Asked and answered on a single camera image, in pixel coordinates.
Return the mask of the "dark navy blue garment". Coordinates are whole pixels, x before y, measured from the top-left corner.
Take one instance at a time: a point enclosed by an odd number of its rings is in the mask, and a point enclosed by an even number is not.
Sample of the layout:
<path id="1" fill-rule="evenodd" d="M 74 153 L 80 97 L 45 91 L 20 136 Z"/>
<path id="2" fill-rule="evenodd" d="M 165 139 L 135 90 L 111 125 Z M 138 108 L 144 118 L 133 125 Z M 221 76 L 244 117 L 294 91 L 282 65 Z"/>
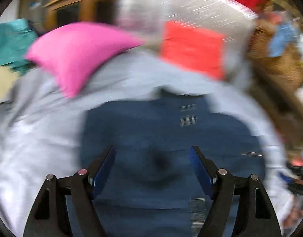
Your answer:
<path id="1" fill-rule="evenodd" d="M 86 113 L 80 161 L 86 167 L 109 146 L 116 159 L 93 202 L 108 236 L 191 236 L 211 200 L 190 162 L 197 146 L 239 177 L 265 175 L 261 145 L 235 117 L 211 112 L 208 96 L 163 92 L 153 101 L 107 102 Z"/>

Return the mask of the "grey bed sheet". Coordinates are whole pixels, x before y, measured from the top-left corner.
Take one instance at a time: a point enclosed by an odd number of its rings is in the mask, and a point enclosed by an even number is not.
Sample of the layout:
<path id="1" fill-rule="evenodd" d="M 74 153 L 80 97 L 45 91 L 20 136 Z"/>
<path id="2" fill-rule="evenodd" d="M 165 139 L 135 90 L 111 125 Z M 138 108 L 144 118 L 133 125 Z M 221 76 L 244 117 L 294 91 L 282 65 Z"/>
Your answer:
<path id="1" fill-rule="evenodd" d="M 293 198 L 280 173 L 286 172 L 283 142 L 263 109 L 230 84 L 186 72 L 136 48 L 101 66 L 83 91 L 65 98 L 40 68 L 19 78 L 0 104 L 0 218 L 10 234 L 22 236 L 47 174 L 68 177 L 81 168 L 80 148 L 86 113 L 107 102 L 153 101 L 163 92 L 208 96 L 211 112 L 243 122 L 261 145 L 265 175 L 260 177 L 279 223 Z"/>

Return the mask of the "wicker basket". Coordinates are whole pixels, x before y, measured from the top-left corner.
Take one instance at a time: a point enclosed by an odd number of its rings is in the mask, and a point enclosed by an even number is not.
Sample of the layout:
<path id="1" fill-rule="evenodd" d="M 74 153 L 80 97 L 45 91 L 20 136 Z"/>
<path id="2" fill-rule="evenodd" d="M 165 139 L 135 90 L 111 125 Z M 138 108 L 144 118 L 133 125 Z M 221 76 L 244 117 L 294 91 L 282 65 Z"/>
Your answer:
<path id="1" fill-rule="evenodd" d="M 267 75 L 276 76 L 294 94 L 303 84 L 303 60 L 291 23 L 256 20 L 248 54 Z"/>

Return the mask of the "beige mattress edge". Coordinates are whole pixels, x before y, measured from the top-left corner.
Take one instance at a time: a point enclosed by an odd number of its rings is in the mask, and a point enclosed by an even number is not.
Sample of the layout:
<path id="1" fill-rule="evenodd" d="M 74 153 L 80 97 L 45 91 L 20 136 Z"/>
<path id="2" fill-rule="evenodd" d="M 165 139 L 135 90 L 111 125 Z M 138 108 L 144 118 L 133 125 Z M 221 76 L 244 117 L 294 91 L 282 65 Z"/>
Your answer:
<path id="1" fill-rule="evenodd" d="M 0 101 L 11 89 L 18 77 L 19 74 L 17 72 L 13 72 L 6 66 L 0 66 Z"/>

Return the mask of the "pink pillow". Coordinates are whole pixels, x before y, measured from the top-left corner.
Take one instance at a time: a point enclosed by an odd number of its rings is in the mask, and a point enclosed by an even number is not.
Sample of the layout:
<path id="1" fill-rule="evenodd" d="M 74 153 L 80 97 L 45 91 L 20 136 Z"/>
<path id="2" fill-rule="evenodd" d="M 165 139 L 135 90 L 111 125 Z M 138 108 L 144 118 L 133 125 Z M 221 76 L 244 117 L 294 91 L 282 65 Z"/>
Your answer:
<path id="1" fill-rule="evenodd" d="M 141 39 L 113 25 L 77 22 L 37 38 L 25 58 L 51 73 L 73 98 L 107 60 L 141 45 Z"/>

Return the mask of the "red-orange pillow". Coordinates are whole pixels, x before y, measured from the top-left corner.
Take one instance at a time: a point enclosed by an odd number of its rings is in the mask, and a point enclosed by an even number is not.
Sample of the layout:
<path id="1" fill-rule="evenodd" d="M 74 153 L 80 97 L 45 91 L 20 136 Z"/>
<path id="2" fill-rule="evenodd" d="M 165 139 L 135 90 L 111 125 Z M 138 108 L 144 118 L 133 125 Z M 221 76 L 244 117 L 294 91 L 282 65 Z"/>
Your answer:
<path id="1" fill-rule="evenodd" d="M 185 70 L 223 80 L 224 35 L 210 29 L 166 22 L 160 57 Z"/>

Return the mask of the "teal green garment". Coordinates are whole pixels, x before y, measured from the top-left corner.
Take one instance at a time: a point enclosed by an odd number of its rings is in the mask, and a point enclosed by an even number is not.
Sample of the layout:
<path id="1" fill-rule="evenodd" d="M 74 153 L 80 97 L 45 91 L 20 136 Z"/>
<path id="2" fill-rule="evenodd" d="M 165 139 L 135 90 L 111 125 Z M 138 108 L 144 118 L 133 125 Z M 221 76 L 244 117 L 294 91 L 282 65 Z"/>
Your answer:
<path id="1" fill-rule="evenodd" d="M 24 58 L 38 35 L 26 19 L 0 24 L 0 66 L 26 74 L 31 63 Z"/>

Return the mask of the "light blue cloth in basket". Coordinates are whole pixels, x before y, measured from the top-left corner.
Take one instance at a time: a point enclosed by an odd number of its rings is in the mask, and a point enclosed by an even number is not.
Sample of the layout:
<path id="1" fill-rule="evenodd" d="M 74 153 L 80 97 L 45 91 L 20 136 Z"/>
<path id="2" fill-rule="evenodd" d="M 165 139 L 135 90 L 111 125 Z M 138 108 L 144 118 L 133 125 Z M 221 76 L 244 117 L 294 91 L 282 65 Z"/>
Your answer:
<path id="1" fill-rule="evenodd" d="M 268 44 L 268 55 L 270 58 L 282 56 L 286 46 L 294 42 L 296 34 L 290 22 L 282 22 L 275 30 Z"/>

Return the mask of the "wooden cabinet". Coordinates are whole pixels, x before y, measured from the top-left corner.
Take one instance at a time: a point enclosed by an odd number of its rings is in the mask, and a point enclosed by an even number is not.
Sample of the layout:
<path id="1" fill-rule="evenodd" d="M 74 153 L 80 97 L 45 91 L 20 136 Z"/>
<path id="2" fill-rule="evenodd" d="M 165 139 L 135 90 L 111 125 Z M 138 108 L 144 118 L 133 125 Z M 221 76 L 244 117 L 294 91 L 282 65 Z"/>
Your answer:
<path id="1" fill-rule="evenodd" d="M 50 31 L 75 22 L 113 24 L 116 0 L 50 0 L 44 27 Z"/>

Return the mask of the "silver quilted headboard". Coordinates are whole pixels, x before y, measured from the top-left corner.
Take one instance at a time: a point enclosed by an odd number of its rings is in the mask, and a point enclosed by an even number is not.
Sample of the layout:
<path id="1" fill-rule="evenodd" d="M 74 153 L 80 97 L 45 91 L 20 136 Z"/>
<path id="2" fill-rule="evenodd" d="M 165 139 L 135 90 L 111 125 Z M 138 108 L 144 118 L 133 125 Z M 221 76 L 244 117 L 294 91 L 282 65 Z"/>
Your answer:
<path id="1" fill-rule="evenodd" d="M 257 15 L 235 0 L 117 0 L 115 23 L 145 40 L 158 53 L 164 24 L 175 20 L 224 35 L 226 79 L 245 90 L 252 83 L 251 62 L 245 57 Z"/>

